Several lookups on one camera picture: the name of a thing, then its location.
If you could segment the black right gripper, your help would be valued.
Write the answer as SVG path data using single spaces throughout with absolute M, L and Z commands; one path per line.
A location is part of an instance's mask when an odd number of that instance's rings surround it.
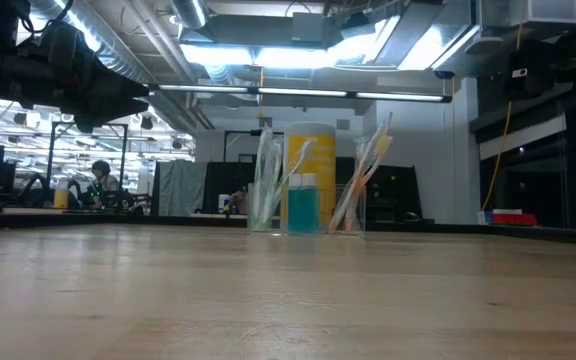
M 524 40 L 508 58 L 505 96 L 508 99 L 533 99 L 551 90 L 559 68 L 554 44 Z

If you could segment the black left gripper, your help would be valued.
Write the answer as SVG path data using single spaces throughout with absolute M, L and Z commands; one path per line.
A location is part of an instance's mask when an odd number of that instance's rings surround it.
M 83 133 L 92 133 L 118 118 L 148 110 L 136 99 L 97 101 L 99 95 L 138 98 L 149 88 L 107 68 L 96 69 L 96 56 L 88 47 L 18 47 L 15 52 L 15 100 L 22 106 L 57 107 L 75 116 Z

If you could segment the black gantry stand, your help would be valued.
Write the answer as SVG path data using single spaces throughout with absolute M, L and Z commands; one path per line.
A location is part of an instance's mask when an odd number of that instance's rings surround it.
M 51 133 L 50 133 L 50 144 L 49 144 L 49 152 L 48 152 L 48 164 L 47 164 L 47 171 L 46 171 L 46 184 L 49 187 L 52 180 L 52 166 L 53 166 L 53 159 L 55 154 L 55 142 L 57 140 L 57 129 L 60 126 L 64 127 L 64 131 L 67 133 L 69 129 L 71 129 L 75 124 L 75 122 L 65 122 L 65 121 L 56 121 L 51 123 Z M 123 135 L 119 136 L 118 132 L 115 134 L 116 137 L 122 140 L 122 149 L 121 149 L 121 163 L 120 163 L 120 173 L 119 173 L 119 192 L 123 190 L 123 179 L 124 179 L 124 172 L 125 172 L 125 162 L 126 162 L 126 153 L 127 153 L 127 144 L 128 144 L 128 132 L 129 127 L 127 124 L 118 124 L 118 123 L 110 123 L 106 125 L 102 125 L 102 127 L 107 127 L 111 129 L 111 132 L 115 132 L 116 128 L 121 128 L 123 130 Z

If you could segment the person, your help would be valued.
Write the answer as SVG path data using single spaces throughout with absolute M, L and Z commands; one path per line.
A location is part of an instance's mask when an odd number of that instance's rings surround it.
M 237 191 L 230 195 L 228 210 L 230 214 L 245 215 L 248 213 L 248 195 L 245 191 Z
M 104 160 L 95 161 L 91 171 L 94 179 L 86 191 L 88 206 L 92 209 L 108 207 L 119 191 L 119 181 L 110 174 L 110 165 Z

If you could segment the grey curtain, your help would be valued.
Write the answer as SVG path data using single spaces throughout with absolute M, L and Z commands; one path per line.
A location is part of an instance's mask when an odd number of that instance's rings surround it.
M 207 163 L 159 162 L 159 215 L 189 217 L 203 208 Z

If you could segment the red box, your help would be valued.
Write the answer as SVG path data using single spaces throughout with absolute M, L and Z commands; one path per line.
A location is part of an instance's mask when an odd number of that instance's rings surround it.
M 534 214 L 524 213 L 521 209 L 494 209 L 490 221 L 495 225 L 531 227 L 538 225 Z

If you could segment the long LED light bar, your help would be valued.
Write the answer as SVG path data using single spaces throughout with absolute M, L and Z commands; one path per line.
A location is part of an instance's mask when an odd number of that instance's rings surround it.
M 401 92 L 368 92 L 368 91 L 343 91 L 321 90 L 305 88 L 280 88 L 260 86 L 217 86 L 199 84 L 147 84 L 147 87 L 162 91 L 181 91 L 198 93 L 217 93 L 235 95 L 277 95 L 277 96 L 305 96 L 322 98 L 344 98 L 378 101 L 404 101 L 422 103 L 449 103 L 453 100 L 450 95 L 432 95 Z

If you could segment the black partition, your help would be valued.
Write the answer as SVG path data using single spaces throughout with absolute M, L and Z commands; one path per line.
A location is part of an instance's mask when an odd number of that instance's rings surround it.
M 256 155 L 244 154 L 244 162 L 209 162 L 203 204 L 204 214 L 218 213 L 218 196 L 244 190 L 254 180 Z M 365 185 L 365 221 L 369 231 L 388 230 L 392 224 L 421 222 L 423 213 L 414 166 L 380 165 Z

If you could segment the yellow white wipes canister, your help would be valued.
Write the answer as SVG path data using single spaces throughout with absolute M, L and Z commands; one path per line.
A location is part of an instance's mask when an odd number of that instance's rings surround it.
M 336 201 L 336 129 L 319 122 L 297 122 L 284 130 L 283 162 L 285 166 L 295 161 L 301 145 L 308 139 L 316 142 L 298 174 L 315 173 L 319 188 L 319 225 L 328 231 Z

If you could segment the clear acrylic organizer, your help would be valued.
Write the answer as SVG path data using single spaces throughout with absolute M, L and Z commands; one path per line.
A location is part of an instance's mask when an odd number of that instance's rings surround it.
M 346 185 L 337 185 L 336 186 L 336 207 L 342 197 L 342 194 L 344 192 L 344 188 Z M 289 189 L 289 184 L 285 184 L 283 191 L 282 191 L 282 198 L 281 198 L 281 202 L 279 207 L 277 208 L 273 218 L 272 218 L 272 227 L 270 229 L 267 230 L 263 230 L 262 229 L 262 225 L 260 225 L 258 230 L 252 230 L 251 229 L 251 225 L 250 225 L 250 220 L 251 220 L 251 215 L 250 215 L 250 211 L 251 211 L 251 202 L 252 202 L 252 191 L 254 189 L 254 184 L 251 184 L 249 186 L 249 192 L 248 192 L 248 219 L 247 219 L 247 228 L 251 231 L 254 232 L 271 232 L 271 233 L 283 233 L 283 234 L 298 234 L 298 235 L 310 235 L 310 234 L 334 234 L 334 235 L 350 235 L 350 236 L 360 236 L 362 237 L 365 234 L 366 231 L 366 221 L 365 221 L 365 205 L 366 205 L 366 190 L 364 188 L 360 200 L 359 200 L 359 205 L 357 206 L 357 214 L 359 217 L 359 225 L 360 225 L 360 230 L 358 232 L 351 232 L 351 233 L 345 233 L 345 232 L 335 232 L 335 233 L 329 233 L 327 232 L 322 232 L 320 230 L 320 225 L 319 225 L 319 231 L 316 233 L 307 233 L 304 231 L 304 223 L 303 223 L 303 231 L 302 232 L 289 232 L 288 231 L 288 189 Z M 302 195 L 302 212 L 303 212 L 303 220 L 305 218 L 304 216 L 304 208 L 303 208 L 303 195 Z

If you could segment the black table frame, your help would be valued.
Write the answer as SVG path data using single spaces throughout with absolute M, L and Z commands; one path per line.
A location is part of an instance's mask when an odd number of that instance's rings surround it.
M 247 227 L 247 222 L 244 219 L 234 218 L 152 217 L 101 213 L 0 214 L 0 229 L 99 224 L 165 225 L 241 229 Z M 366 225 L 366 230 L 369 232 L 390 233 L 499 235 L 576 244 L 576 230 L 563 228 L 422 223 L 369 223 Z

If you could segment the black arch frame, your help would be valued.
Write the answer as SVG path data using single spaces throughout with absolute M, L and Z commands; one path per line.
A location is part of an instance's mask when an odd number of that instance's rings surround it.
M 222 147 L 222 155 L 223 155 L 223 162 L 227 161 L 227 149 L 229 146 L 231 146 L 232 144 L 234 144 L 234 141 L 229 143 L 228 141 L 228 137 L 231 134 L 237 134 L 237 135 L 250 135 L 253 137 L 260 137 L 262 134 L 262 129 L 255 129 L 255 130 L 248 130 L 248 131 L 244 131 L 244 130 L 225 130 L 224 131 L 224 138 L 223 138 L 223 147 Z

